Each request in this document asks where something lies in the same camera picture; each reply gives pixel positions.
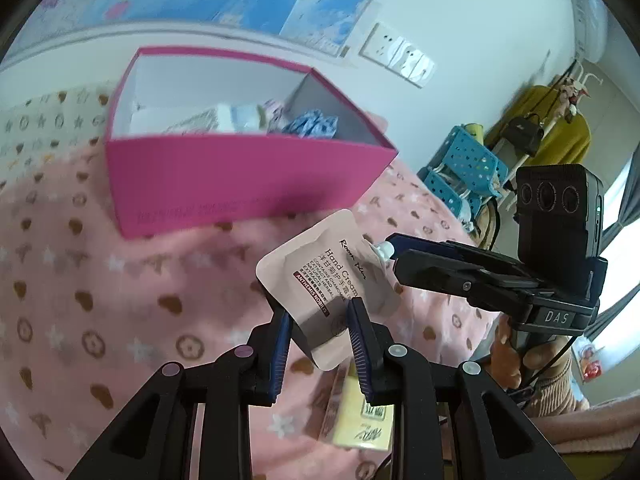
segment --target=pink box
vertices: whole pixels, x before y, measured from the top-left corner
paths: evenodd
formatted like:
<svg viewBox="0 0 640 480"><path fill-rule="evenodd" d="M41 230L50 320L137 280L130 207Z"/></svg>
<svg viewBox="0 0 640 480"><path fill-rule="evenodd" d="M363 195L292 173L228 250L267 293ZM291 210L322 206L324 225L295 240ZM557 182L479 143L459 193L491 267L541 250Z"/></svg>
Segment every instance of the pink box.
<svg viewBox="0 0 640 480"><path fill-rule="evenodd" d="M338 117L334 139L154 132L162 115L215 104L286 104ZM397 155L376 125L312 67L213 48L141 48L106 131L122 234L351 207Z"/></svg>

